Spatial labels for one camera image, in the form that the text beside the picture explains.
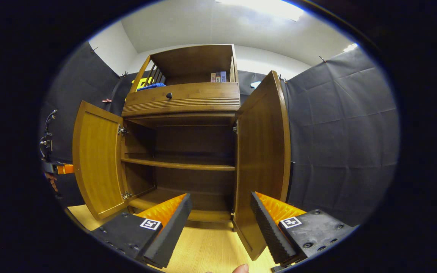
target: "open cabinet door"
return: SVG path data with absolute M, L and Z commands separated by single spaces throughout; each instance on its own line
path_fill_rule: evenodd
M 291 145 L 284 95 L 271 71 L 236 113 L 237 159 L 234 227 L 250 259 L 266 242 L 250 207 L 250 192 L 286 200 Z
M 75 177 L 92 215 L 103 219 L 123 208 L 119 125 L 123 118 L 88 102 L 80 103 L 73 129 Z

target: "ceiling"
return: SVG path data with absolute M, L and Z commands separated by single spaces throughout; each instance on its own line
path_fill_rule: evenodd
M 217 3 L 163 0 L 121 20 L 138 53 L 185 44 L 235 44 L 276 52 L 314 66 L 352 43 L 328 24 L 303 14 L 298 21 Z

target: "wooden shelf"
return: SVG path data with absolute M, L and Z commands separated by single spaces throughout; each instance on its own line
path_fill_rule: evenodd
M 147 165 L 147 166 L 159 166 L 163 168 L 172 169 L 201 169 L 204 171 L 235 171 L 235 166 L 224 163 L 221 159 L 215 159 L 215 163 L 219 164 L 199 164 L 203 163 L 204 160 L 199 157 L 195 158 L 173 158 L 173 157 L 141 157 L 141 158 L 121 158 L 121 161 Z M 209 158 L 206 160 L 207 163 L 213 163 Z
M 146 210 L 183 193 L 185 192 L 157 188 L 150 193 L 131 200 L 129 206 Z M 190 221 L 231 221 L 231 211 L 227 205 L 228 202 L 225 195 L 191 193 L 191 202 L 193 209 L 188 218 Z

